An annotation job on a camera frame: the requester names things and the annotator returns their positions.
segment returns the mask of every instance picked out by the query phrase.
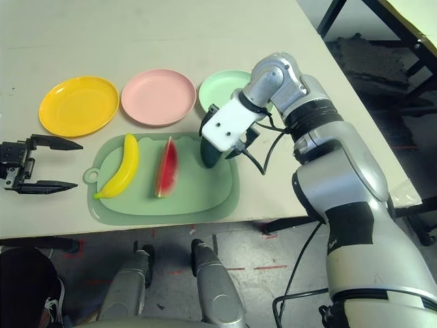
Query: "toy watermelon slice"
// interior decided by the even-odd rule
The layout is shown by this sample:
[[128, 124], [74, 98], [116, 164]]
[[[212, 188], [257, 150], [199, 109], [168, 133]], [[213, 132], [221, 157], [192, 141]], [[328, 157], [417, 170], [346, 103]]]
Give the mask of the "toy watermelon slice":
[[178, 151], [173, 139], [170, 137], [165, 146], [163, 157], [156, 176], [156, 197], [169, 197], [176, 186], [178, 175]]

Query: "black cable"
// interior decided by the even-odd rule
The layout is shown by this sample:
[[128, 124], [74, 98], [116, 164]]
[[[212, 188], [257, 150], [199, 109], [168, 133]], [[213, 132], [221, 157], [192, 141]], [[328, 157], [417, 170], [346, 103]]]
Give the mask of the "black cable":
[[[302, 249], [300, 250], [300, 253], [298, 255], [296, 263], [294, 264], [292, 274], [290, 275], [290, 279], [288, 280], [288, 284], [287, 284], [287, 288], [285, 289], [284, 296], [287, 295], [288, 292], [290, 291], [290, 287], [292, 286], [292, 282], [293, 282], [294, 276], [296, 274], [296, 271], [298, 269], [298, 265], [300, 263], [300, 260], [302, 259], [303, 254], [304, 254], [305, 250], [307, 249], [309, 243], [313, 240], [315, 233], [320, 229], [321, 226], [322, 226], [322, 223], [319, 222], [316, 225], [316, 227], [314, 228], [313, 232], [309, 235], [305, 244], [302, 246]], [[285, 309], [285, 302], [283, 301], [281, 304], [281, 311], [279, 312], [279, 322], [281, 322], [281, 320], [282, 320], [282, 315], [283, 315], [284, 309]]]
[[272, 131], [278, 131], [278, 132], [283, 132], [283, 129], [282, 128], [274, 128], [273, 126], [269, 126], [269, 125], [264, 125], [264, 124], [261, 124], [261, 123], [256, 123], [256, 125], [259, 125], [260, 127], [262, 127], [262, 128], [266, 128], [266, 129], [268, 129], [268, 130], [272, 130]]
[[267, 166], [268, 166], [268, 162], [270, 160], [270, 157], [272, 156], [274, 147], [276, 147], [276, 145], [278, 144], [279, 140], [281, 140], [281, 138], [284, 136], [285, 131], [282, 131], [277, 138], [273, 141], [272, 145], [270, 146], [270, 149], [268, 150], [267, 156], [266, 156], [266, 160], [264, 161], [264, 166], [262, 167], [261, 164], [259, 164], [259, 162], [256, 160], [255, 157], [252, 156], [252, 154], [246, 149], [244, 148], [242, 150], [242, 153], [244, 155], [246, 155], [253, 164], [255, 164], [255, 166], [258, 168], [258, 170], [261, 172], [261, 174], [264, 176], [266, 175], [267, 172]]
[[296, 294], [284, 295], [284, 296], [280, 296], [280, 297], [277, 297], [276, 299], [274, 299], [273, 303], [272, 303], [272, 309], [273, 309], [273, 316], [274, 316], [274, 321], [276, 323], [276, 327], [282, 328], [281, 320], [279, 318], [278, 309], [277, 309], [277, 304], [279, 302], [284, 302], [287, 299], [298, 299], [301, 297], [320, 295], [320, 294], [324, 294], [325, 292], [328, 292], [327, 288], [311, 290], [309, 292], [298, 292]]

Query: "white table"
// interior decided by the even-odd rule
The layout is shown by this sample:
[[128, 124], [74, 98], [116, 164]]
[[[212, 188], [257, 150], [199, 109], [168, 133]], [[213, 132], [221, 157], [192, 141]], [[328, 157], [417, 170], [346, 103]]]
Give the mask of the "white table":
[[[343, 118], [355, 125], [384, 170], [395, 205], [420, 203], [358, 96], [292, 0], [0, 0], [0, 140], [47, 134], [38, 121], [40, 101], [53, 86], [71, 77], [104, 77], [121, 91], [138, 72], [170, 68], [198, 86], [219, 70], [250, 71], [275, 51], [291, 53], [302, 72], [319, 79]], [[94, 220], [88, 212], [83, 172], [111, 137], [126, 132], [198, 131], [200, 119], [196, 107], [177, 124], [155, 129], [132, 122], [120, 109], [103, 129], [75, 139], [83, 151], [40, 147], [34, 152], [32, 180], [79, 186], [52, 195], [0, 189], [0, 238], [139, 228]], [[251, 152], [263, 159], [275, 136], [262, 131]], [[298, 167], [291, 138], [278, 144], [266, 176], [246, 158], [237, 162], [240, 201], [223, 221], [305, 215], [290, 183]]]

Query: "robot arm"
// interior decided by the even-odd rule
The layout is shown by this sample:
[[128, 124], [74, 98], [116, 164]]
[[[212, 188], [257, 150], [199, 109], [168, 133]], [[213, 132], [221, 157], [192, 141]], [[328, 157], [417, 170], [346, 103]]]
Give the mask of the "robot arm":
[[220, 152], [265, 117], [272, 102], [301, 166], [292, 186], [308, 214], [330, 226], [326, 268], [334, 305], [327, 327], [437, 327], [437, 287], [421, 254], [388, 210], [386, 178], [355, 128], [344, 122], [292, 56], [275, 53], [203, 125]]

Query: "yellow banana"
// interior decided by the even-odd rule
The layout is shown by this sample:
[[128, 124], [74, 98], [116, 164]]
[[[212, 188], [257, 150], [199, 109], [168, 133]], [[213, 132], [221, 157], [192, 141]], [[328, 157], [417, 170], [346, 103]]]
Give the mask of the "yellow banana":
[[139, 162], [139, 149], [137, 139], [127, 133], [124, 138], [123, 161], [117, 173], [102, 188], [101, 192], [94, 194], [94, 199], [112, 198], [120, 194], [132, 181], [137, 172]]

